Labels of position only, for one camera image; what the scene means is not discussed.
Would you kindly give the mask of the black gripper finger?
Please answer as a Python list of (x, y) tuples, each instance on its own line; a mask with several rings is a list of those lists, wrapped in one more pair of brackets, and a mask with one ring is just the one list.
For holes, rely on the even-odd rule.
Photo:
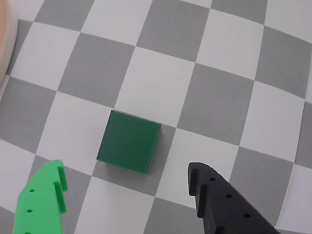
[(277, 234), (275, 229), (222, 175), (209, 165), (188, 165), (189, 195), (206, 234)]

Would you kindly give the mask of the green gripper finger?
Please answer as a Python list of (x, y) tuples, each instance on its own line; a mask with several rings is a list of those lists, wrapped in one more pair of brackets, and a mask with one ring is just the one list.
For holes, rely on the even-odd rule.
[(61, 160), (44, 163), (21, 191), (15, 211), (14, 234), (63, 234), (68, 191)]

